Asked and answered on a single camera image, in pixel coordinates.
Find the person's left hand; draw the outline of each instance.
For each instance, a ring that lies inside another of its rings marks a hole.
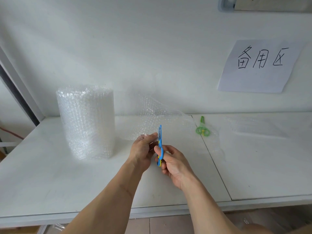
[[[150,135],[140,135],[133,143],[129,160],[145,172],[151,165],[151,158],[154,155],[154,147],[158,145],[157,132]]]

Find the person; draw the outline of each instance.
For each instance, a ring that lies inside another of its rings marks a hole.
[[[129,158],[104,190],[88,204],[62,234],[124,234],[127,228],[132,201],[142,174],[156,152],[158,136],[153,133],[140,136],[132,145]],[[171,145],[163,145],[161,171],[173,184],[184,192],[194,232],[196,234],[271,234],[260,225],[248,224],[239,230],[225,216],[207,189],[196,177],[185,156]]]

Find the paper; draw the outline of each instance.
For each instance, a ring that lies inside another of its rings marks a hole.
[[[218,90],[281,93],[305,44],[278,39],[236,41]]]

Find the wall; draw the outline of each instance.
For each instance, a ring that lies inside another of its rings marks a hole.
[[[35,125],[26,116],[19,104],[15,101],[10,91],[0,79],[0,126],[22,137],[26,137]],[[20,142],[21,140],[0,130],[3,142]]]
[[[282,94],[216,90],[237,39],[311,40],[312,15],[217,3],[0,0],[0,45],[45,116],[59,114],[59,86],[81,83],[148,91],[185,113],[312,110],[311,43]]]

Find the red cable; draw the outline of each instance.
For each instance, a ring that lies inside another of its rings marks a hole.
[[[24,139],[23,137],[17,135],[16,133],[14,133],[14,132],[12,132],[12,131],[9,131],[9,130],[6,130],[6,129],[2,128],[2,127],[0,127],[0,130],[3,130],[3,131],[5,131],[5,132],[7,132],[7,133],[10,133],[11,135],[14,135],[14,136],[17,137],[17,138]]]

